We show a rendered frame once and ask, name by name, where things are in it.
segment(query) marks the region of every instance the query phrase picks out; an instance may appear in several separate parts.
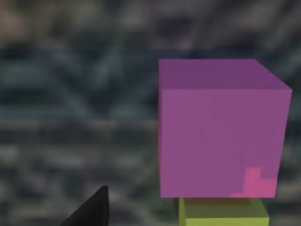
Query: cube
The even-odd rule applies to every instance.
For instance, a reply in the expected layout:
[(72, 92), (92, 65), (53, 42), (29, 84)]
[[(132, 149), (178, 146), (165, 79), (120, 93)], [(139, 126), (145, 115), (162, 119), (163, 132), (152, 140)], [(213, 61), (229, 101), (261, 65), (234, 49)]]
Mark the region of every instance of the cube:
[(260, 199), (179, 199), (179, 226), (269, 226)]
[(253, 59), (160, 60), (161, 197), (274, 197), (291, 92)]

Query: yellow cube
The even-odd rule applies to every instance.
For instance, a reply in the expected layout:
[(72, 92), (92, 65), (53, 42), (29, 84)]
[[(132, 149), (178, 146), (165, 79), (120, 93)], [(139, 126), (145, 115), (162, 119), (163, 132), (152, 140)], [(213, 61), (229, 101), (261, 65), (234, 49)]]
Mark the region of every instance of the yellow cube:
[(261, 199), (179, 198), (179, 226), (268, 226)]

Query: front face of purple cube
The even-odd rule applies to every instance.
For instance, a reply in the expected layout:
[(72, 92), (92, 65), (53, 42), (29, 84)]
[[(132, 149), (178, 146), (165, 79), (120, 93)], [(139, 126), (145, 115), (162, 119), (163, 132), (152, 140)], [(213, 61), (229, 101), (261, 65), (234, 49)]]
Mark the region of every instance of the front face of purple cube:
[[(168, 64), (160, 62), (160, 81)], [(274, 197), (291, 90), (265, 81), (266, 89), (160, 82), (162, 197)]]

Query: pink block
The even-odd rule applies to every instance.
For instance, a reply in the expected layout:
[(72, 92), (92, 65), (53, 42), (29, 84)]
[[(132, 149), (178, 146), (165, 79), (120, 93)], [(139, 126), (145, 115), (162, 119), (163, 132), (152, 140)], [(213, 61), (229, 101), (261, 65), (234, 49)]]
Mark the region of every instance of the pink block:
[(275, 196), (292, 90), (256, 60), (159, 61), (161, 197)]

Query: pink pixelated mark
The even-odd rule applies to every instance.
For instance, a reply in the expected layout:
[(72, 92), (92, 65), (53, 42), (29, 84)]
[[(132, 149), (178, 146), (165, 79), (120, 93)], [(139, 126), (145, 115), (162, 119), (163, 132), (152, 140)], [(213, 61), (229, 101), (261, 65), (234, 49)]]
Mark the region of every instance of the pink pixelated mark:
[(246, 168), (245, 181), (241, 193), (230, 195), (232, 198), (274, 198), (277, 180), (261, 179), (262, 167)]

